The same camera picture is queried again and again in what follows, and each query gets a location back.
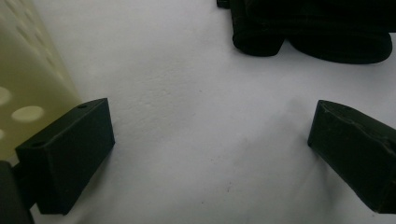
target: hole in basket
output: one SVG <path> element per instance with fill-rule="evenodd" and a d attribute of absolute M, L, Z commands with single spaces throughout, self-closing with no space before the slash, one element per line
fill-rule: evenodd
<path fill-rule="evenodd" d="M 33 143 L 32 147 L 42 147 L 42 146 L 46 145 L 46 143 L 47 143 L 46 141 Z"/>
<path fill-rule="evenodd" d="M 42 118 L 43 115 L 44 109 L 42 107 L 37 105 L 29 105 L 14 111 L 11 117 L 16 121 L 28 123 Z"/>
<path fill-rule="evenodd" d="M 5 105 L 11 99 L 11 93 L 6 88 L 0 87 L 0 105 Z"/>
<path fill-rule="evenodd" d="M 20 15 L 18 14 L 18 11 L 17 11 L 16 6 L 14 5 L 14 3 L 6 0 L 6 6 L 14 14 L 15 17 L 17 17 L 18 19 L 21 18 Z"/>
<path fill-rule="evenodd" d="M 4 135 L 6 135 L 6 134 L 4 133 L 3 130 L 0 129 L 0 140 L 2 140 L 4 138 Z"/>

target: black cloth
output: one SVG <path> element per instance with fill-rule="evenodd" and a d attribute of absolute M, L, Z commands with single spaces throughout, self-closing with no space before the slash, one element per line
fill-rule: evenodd
<path fill-rule="evenodd" d="M 396 0 L 227 1 L 218 5 L 231 8 L 233 43 L 246 54 L 276 55 L 285 38 L 338 63 L 379 63 L 392 52 Z"/>

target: white surface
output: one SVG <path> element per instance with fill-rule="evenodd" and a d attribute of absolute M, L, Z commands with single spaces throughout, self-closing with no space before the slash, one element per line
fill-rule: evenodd
<path fill-rule="evenodd" d="M 35 3 L 83 101 L 108 97 L 117 141 L 70 214 L 34 208 L 36 223 L 395 223 L 306 145 L 319 99 L 396 127 L 395 54 L 250 57 L 215 0 Z"/>

